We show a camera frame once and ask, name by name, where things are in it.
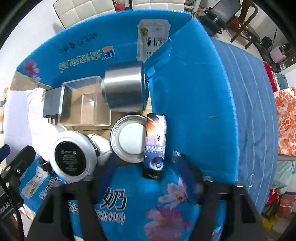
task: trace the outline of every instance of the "tufted cushion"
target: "tufted cushion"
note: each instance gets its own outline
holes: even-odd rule
[[[101,14],[115,12],[112,0],[57,0],[54,9],[65,28]]]
[[[156,8],[184,10],[184,0],[133,0],[133,9]]]

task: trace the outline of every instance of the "transparent acrylic container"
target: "transparent acrylic container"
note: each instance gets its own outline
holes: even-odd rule
[[[63,126],[110,126],[111,111],[101,93],[102,78],[92,76],[62,83],[63,110],[58,124]]]

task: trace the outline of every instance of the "black cable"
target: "black cable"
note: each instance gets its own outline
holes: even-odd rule
[[[276,39],[276,32],[277,32],[277,26],[276,26],[276,31],[274,33],[274,40]],[[274,46],[274,40],[272,41],[272,46],[271,46],[270,50],[272,50],[272,47]]]
[[[11,206],[15,210],[15,215],[17,217],[18,236],[19,236],[20,241],[24,241],[25,240],[25,235],[24,235],[24,226],[22,224],[22,217],[20,216],[20,212],[19,212],[16,204],[14,203],[14,201],[13,201],[13,199],[11,197],[11,194],[10,194],[5,182],[3,181],[1,175],[0,175],[0,185],[3,188],[8,200],[9,200],[9,202],[11,204]]]

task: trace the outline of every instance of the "red bag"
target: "red bag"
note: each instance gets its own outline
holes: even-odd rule
[[[295,202],[295,195],[283,194],[279,203],[277,214],[280,217],[287,218],[291,213],[293,204]]]

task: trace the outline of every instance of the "metal cylinder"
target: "metal cylinder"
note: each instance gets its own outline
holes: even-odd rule
[[[104,101],[112,111],[144,111],[148,100],[147,74],[141,61],[108,66],[102,81]]]

